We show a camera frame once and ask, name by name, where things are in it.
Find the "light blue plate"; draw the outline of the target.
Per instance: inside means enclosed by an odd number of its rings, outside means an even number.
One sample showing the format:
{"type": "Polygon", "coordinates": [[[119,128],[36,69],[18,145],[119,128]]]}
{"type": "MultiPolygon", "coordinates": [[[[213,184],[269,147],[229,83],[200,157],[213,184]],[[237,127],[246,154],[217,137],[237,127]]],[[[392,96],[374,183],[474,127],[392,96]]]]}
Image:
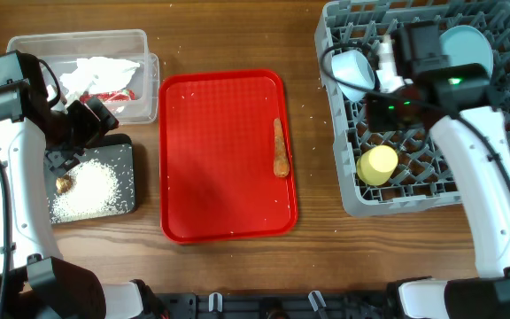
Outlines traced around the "light blue plate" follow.
{"type": "Polygon", "coordinates": [[[493,53],[487,38],[468,25],[452,27],[440,35],[443,54],[450,66],[481,65],[489,75],[493,73],[493,53]]]}

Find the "light blue bowl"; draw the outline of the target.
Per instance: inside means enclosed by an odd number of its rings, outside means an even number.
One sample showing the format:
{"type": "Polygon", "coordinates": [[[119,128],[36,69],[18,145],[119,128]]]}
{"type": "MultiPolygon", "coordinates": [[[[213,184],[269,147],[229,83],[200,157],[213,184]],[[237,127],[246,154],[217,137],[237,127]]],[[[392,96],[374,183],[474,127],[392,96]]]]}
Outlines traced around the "light blue bowl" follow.
{"type": "Polygon", "coordinates": [[[342,82],[366,89],[375,87],[375,73],[367,58],[357,50],[346,51],[332,57],[333,75],[342,82]]]}

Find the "yellow cup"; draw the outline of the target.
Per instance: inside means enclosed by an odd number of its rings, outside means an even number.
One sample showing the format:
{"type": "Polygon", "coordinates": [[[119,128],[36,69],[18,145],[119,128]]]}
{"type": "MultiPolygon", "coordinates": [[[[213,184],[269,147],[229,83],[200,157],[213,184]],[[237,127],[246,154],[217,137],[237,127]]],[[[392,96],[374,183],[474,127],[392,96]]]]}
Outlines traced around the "yellow cup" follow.
{"type": "Polygon", "coordinates": [[[387,145],[379,145],[365,152],[358,159],[356,168],[362,182],[379,186],[389,181],[397,165],[397,152],[387,145]]]}

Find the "grey dishwasher rack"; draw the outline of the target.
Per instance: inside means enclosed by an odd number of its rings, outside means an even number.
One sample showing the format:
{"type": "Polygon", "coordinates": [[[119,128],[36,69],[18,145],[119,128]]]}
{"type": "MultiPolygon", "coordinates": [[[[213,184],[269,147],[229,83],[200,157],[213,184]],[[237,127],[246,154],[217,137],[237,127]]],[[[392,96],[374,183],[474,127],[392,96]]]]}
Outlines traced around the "grey dishwasher rack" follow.
{"type": "MultiPolygon", "coordinates": [[[[344,52],[350,41],[376,49],[383,36],[412,22],[433,20],[441,32],[467,25],[478,29],[493,53],[494,104],[505,116],[510,147],[510,1],[332,1],[324,5],[314,34],[318,54],[332,45],[344,52]]],[[[333,122],[333,153],[344,211],[365,217],[418,212],[460,202],[452,172],[435,144],[421,129],[373,133],[365,105],[350,101],[327,76],[321,84],[328,95],[333,122]],[[400,149],[399,164],[382,186],[364,184],[356,161],[379,144],[400,149]]]]}

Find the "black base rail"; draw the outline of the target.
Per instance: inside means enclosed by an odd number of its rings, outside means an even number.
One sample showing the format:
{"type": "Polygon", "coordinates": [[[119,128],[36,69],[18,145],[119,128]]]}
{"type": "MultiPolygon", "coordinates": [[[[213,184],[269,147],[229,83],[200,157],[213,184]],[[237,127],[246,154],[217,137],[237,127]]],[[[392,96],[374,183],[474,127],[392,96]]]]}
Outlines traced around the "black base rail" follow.
{"type": "Polygon", "coordinates": [[[161,293],[159,304],[167,318],[265,319],[265,318],[392,318],[381,292],[214,296],[194,293],[161,293]]]}

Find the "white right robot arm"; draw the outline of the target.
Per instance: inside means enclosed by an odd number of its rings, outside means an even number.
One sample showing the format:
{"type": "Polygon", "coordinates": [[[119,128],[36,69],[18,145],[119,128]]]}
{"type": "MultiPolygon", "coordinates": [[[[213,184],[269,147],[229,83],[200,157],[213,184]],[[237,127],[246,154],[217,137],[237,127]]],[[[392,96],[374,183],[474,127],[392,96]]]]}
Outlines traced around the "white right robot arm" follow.
{"type": "Polygon", "coordinates": [[[422,125],[443,154],[475,248],[473,279],[397,286],[409,318],[510,318],[510,148],[486,69],[453,66],[430,21],[398,28],[378,49],[382,87],[367,101],[373,131],[422,125]]]}

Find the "clear plastic waste bin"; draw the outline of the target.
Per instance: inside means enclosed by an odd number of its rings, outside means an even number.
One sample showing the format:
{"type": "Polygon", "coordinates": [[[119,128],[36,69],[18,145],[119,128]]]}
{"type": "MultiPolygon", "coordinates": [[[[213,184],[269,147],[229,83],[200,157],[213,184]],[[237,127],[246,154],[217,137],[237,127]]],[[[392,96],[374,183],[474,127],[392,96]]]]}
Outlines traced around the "clear plastic waste bin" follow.
{"type": "Polygon", "coordinates": [[[135,100],[105,103],[105,106],[121,124],[149,124],[157,117],[160,67],[141,29],[21,35],[8,42],[7,50],[29,53],[48,63],[50,68],[43,71],[43,76],[50,84],[51,97],[60,88],[61,106],[67,101],[59,76],[74,71],[78,58],[106,57],[137,62],[140,67],[125,88],[134,91],[135,100]]]}

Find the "red serving tray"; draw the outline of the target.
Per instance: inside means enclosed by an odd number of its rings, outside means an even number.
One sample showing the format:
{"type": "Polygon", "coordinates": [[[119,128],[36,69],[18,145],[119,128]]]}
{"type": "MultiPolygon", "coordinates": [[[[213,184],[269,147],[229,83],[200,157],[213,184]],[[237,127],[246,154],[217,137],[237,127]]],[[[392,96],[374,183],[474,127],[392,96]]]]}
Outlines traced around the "red serving tray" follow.
{"type": "Polygon", "coordinates": [[[269,69],[180,74],[158,91],[160,226],[177,244],[283,235],[295,176],[274,174],[274,121],[289,144],[283,82],[269,69]]]}

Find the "brown mushroom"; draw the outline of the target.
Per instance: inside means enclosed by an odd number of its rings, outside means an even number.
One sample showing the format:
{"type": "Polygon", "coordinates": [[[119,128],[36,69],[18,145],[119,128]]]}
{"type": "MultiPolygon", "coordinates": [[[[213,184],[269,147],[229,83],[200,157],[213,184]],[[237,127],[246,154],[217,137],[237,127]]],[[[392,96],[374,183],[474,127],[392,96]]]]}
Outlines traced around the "brown mushroom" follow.
{"type": "Polygon", "coordinates": [[[73,179],[70,175],[63,175],[56,180],[56,188],[58,194],[64,194],[73,187],[73,179]]]}

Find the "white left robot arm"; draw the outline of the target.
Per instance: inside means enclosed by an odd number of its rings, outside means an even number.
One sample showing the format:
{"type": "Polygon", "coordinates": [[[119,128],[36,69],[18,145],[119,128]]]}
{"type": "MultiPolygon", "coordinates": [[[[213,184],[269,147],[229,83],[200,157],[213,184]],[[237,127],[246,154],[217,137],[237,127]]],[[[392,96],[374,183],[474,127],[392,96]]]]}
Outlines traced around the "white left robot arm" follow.
{"type": "Polygon", "coordinates": [[[58,110],[49,71],[28,53],[0,56],[0,318],[163,318],[142,280],[102,284],[58,249],[44,174],[64,175],[119,123],[97,98],[58,110]]]}

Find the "orange carrot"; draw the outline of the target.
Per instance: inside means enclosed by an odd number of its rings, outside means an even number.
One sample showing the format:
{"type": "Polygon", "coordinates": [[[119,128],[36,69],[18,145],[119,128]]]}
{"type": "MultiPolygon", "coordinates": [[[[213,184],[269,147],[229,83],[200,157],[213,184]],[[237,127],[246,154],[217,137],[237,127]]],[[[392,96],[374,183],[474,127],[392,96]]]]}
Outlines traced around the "orange carrot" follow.
{"type": "Polygon", "coordinates": [[[282,123],[279,118],[274,119],[274,174],[286,177],[290,172],[290,161],[286,150],[282,123]]]}

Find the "red snack wrapper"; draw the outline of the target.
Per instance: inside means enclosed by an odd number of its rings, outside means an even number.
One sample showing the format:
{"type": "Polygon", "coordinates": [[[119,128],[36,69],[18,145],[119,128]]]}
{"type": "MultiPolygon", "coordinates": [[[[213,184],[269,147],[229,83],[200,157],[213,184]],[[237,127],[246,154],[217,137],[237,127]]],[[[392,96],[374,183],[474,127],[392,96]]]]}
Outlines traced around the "red snack wrapper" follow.
{"type": "Polygon", "coordinates": [[[102,103],[126,102],[135,100],[135,93],[131,89],[121,89],[110,92],[89,94],[85,92],[80,96],[79,100],[82,103],[87,103],[93,97],[97,98],[102,103]]]}

